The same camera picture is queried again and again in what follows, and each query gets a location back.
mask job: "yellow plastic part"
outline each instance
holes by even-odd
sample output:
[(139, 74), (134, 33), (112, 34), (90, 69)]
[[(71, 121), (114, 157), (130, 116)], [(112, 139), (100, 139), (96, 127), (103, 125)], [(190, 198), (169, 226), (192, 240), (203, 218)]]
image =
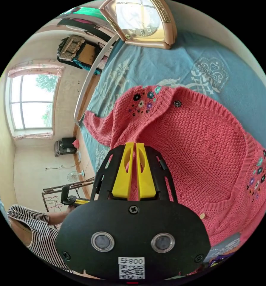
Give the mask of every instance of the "yellow plastic part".
[(129, 199), (131, 190), (132, 165), (133, 165), (134, 142), (127, 142), (113, 186), (112, 194), (116, 198)]
[(75, 203), (77, 203), (77, 204), (79, 204), (79, 205), (84, 205), (85, 203), (89, 203), (89, 201), (77, 199), (77, 200), (75, 200)]
[(156, 189), (143, 143), (136, 143), (136, 155), (139, 200), (153, 198), (156, 195)]

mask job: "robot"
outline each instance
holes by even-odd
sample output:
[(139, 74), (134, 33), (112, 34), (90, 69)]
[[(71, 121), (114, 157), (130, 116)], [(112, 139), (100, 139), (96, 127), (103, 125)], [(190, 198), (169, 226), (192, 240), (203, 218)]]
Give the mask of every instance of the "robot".
[[(129, 201), (135, 145), (139, 200)], [(68, 197), (64, 186), (61, 202), (76, 209), (62, 223), (56, 248), (79, 273), (118, 283), (156, 282), (195, 271), (211, 248), (199, 216), (178, 203), (162, 155), (143, 143), (109, 151), (90, 200)]]

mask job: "window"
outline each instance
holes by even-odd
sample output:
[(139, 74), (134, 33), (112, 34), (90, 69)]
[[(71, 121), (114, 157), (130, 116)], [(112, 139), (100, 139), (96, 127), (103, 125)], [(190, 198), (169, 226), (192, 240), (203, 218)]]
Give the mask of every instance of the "window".
[(31, 74), (11, 79), (10, 112), (14, 130), (52, 129), (58, 76)]

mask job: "qr code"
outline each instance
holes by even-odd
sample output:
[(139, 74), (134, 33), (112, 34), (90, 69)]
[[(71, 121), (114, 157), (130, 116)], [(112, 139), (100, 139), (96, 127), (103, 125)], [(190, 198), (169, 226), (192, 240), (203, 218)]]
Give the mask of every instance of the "qr code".
[(119, 265), (120, 279), (145, 279), (145, 265)]

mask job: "tree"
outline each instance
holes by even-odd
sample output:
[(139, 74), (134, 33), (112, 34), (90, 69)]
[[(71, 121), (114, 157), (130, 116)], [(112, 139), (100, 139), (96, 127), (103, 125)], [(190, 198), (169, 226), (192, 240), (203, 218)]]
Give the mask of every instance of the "tree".
[(43, 119), (43, 121), (44, 121), (44, 125), (45, 125), (45, 126), (47, 125), (47, 118), (49, 117), (50, 109), (51, 109), (51, 104), (48, 104), (48, 105), (47, 105), (46, 112), (45, 112), (45, 114), (42, 116), (42, 119)]
[(52, 74), (39, 74), (35, 79), (38, 86), (41, 89), (45, 89), (48, 92), (55, 91), (56, 76)]

